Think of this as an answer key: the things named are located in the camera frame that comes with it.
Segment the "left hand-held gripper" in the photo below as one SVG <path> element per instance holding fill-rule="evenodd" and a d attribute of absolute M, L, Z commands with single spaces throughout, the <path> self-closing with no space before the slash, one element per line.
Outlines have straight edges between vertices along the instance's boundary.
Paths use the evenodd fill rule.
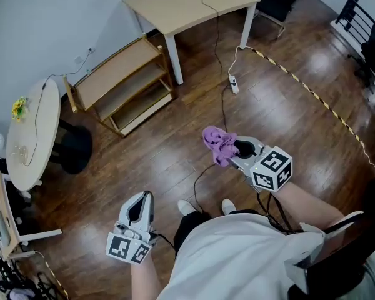
<path fill-rule="evenodd" d="M 150 232 L 154 219 L 154 196 L 143 191 L 121 207 L 119 222 L 108 234 L 106 255 L 129 264 L 141 264 L 157 243 L 157 232 Z"/>

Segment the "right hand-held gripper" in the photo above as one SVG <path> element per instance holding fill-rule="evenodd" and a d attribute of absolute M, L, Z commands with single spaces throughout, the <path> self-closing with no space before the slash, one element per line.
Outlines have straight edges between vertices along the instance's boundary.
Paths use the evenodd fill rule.
<path fill-rule="evenodd" d="M 247 168 L 245 181 L 257 192 L 278 192 L 293 175 L 293 158 L 278 146 L 269 147 L 255 137 L 238 136 L 236 147 L 245 151 L 245 158 L 232 157 L 235 168 Z"/>

